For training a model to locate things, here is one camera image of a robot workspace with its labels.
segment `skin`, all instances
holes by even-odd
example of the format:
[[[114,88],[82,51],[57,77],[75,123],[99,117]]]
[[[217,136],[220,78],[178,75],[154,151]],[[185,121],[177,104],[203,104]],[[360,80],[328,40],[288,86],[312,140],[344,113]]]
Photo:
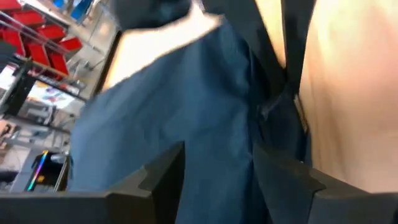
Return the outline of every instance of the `skin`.
[[[257,0],[279,62],[279,0]],[[398,2],[318,0],[300,86],[314,167],[368,192],[398,191]]]

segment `red shelf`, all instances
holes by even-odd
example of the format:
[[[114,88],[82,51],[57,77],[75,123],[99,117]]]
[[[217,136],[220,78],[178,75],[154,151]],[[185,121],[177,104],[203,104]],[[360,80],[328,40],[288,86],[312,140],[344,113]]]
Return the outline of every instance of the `red shelf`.
[[[45,19],[43,18],[43,16],[33,10],[15,12],[12,14],[12,17],[16,21],[28,27],[37,27],[45,23]]]
[[[0,11],[19,11],[22,6],[16,0],[0,0]]]
[[[56,52],[50,52],[49,59],[51,62],[51,66],[65,74],[68,74],[67,63],[65,62],[65,57],[62,54]]]
[[[2,37],[5,42],[7,42],[17,48],[18,55],[23,56],[23,57],[26,56],[24,46],[22,45],[22,39],[21,39],[20,33],[18,33],[17,31],[12,31],[12,30],[4,30],[2,32]]]
[[[69,40],[64,40],[58,43],[59,46],[63,47],[64,49],[67,49],[68,51],[78,51],[80,50],[83,46],[78,38],[72,38]]]
[[[65,37],[65,32],[63,29],[57,25],[48,25],[45,27],[40,27],[37,29],[37,32],[53,41],[60,41]]]
[[[43,45],[31,43],[27,44],[27,48],[29,49],[29,53],[33,61],[50,66],[49,58],[47,57],[47,53]]]

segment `rainbow led light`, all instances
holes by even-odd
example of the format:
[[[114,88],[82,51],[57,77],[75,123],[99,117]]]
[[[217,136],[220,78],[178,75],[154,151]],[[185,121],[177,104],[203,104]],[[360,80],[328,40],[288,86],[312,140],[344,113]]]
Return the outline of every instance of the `rainbow led light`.
[[[36,169],[35,175],[33,176],[32,181],[30,182],[29,187],[27,188],[27,191],[31,191],[32,190],[33,185],[35,184],[35,181],[36,181],[37,177],[39,176],[39,172],[42,169],[44,160],[47,157],[48,153],[49,152],[47,150],[43,151],[43,156],[42,156],[42,158],[40,160],[39,166]]]

